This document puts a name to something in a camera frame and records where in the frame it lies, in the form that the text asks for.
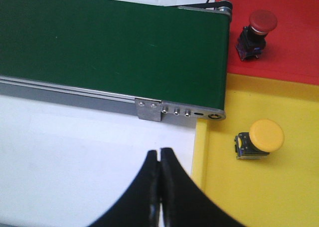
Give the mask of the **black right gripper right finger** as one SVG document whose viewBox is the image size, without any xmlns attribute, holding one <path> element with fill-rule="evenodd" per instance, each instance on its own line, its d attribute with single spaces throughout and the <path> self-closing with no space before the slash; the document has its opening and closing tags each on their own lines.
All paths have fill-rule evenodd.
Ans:
<svg viewBox="0 0 319 227">
<path fill-rule="evenodd" d="M 160 150 L 163 220 L 166 227 L 242 227 L 194 183 L 172 148 Z"/>
</svg>

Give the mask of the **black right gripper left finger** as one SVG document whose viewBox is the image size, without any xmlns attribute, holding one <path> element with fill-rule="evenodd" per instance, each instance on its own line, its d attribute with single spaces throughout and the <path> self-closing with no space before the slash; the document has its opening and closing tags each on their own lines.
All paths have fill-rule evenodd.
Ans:
<svg viewBox="0 0 319 227">
<path fill-rule="evenodd" d="M 91 227 L 157 227 L 160 217 L 159 161 L 150 150 L 129 187 Z"/>
</svg>

